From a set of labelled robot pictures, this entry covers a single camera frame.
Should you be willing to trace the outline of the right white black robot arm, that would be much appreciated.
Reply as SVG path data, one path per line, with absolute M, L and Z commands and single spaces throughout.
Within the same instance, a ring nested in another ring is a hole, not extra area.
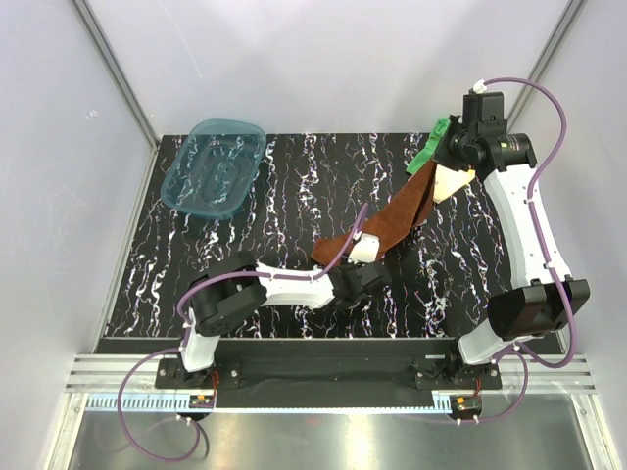
M 470 91 L 433 155 L 450 170 L 474 170 L 499 218 L 508 253 L 510 290 L 492 297 L 487 318 L 456 344 L 445 376 L 466 388 L 506 348 L 542 338 L 568 325 L 589 299 L 585 279 L 576 279 L 559 253 L 539 188 L 532 143 L 511 133 L 501 92 Z

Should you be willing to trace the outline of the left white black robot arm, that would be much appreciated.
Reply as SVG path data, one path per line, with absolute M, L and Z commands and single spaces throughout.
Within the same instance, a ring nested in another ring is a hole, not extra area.
M 379 262 L 314 270 L 248 262 L 236 262 L 235 266 L 231 272 L 215 267 L 194 282 L 177 303 L 186 332 L 176 373 L 189 387 L 199 388 L 210 380 L 219 338 L 259 308 L 349 309 L 391 284 L 390 273 Z

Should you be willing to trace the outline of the brown towel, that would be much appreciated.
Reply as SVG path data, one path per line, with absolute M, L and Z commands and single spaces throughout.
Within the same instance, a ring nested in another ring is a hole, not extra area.
M 370 217 L 362 226 L 361 232 L 379 238 L 380 248 L 377 260 L 405 239 L 431 213 L 434 205 L 436 168 L 434 163 L 428 162 L 409 179 L 381 211 Z M 346 241 L 349 241 L 349 253 L 354 244 L 354 236 L 349 233 L 335 239 L 317 240 L 311 254 L 312 260 L 324 266 L 335 266 L 337 264 L 335 256 Z

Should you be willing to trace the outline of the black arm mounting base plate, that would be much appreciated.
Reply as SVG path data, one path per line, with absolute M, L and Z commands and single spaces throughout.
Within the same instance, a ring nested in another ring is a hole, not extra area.
M 218 342 L 210 365 L 193 372 L 179 355 L 159 361 L 159 389 L 227 390 L 257 383 L 366 383 L 415 386 L 419 390 L 496 391 L 498 367 L 464 365 L 451 339 L 244 340 Z

